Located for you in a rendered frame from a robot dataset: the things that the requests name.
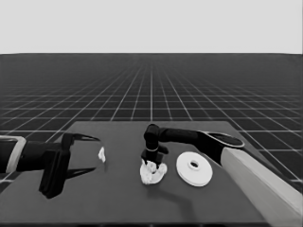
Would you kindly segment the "large thick white disc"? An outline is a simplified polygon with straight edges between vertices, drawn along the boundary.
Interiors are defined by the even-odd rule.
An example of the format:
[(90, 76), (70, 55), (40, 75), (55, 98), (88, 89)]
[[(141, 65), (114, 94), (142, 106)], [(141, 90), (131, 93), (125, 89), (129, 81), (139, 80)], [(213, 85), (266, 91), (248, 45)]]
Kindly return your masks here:
[(213, 169), (207, 159), (199, 153), (185, 151), (176, 160), (179, 176), (188, 184), (202, 187), (210, 183)]

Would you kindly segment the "white round carrier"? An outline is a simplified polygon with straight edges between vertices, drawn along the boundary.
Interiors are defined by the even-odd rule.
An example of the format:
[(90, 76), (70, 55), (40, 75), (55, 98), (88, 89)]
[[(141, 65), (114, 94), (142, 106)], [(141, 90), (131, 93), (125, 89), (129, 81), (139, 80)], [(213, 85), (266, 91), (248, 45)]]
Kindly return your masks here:
[[(154, 162), (150, 162), (150, 161), (149, 161), (149, 164), (150, 164), (150, 165), (155, 165)], [(149, 171), (148, 171), (148, 170), (145, 170), (145, 169), (143, 169), (143, 168), (140, 167), (140, 170), (139, 170), (140, 177), (141, 177), (141, 174), (142, 174), (142, 173), (147, 173), (147, 172), (149, 172)], [(161, 174), (159, 174), (159, 173), (156, 171), (154, 174), (152, 174), (151, 184), (159, 183), (159, 182), (163, 179), (164, 176), (165, 176), (165, 174), (164, 174), (164, 175), (161, 175)]]

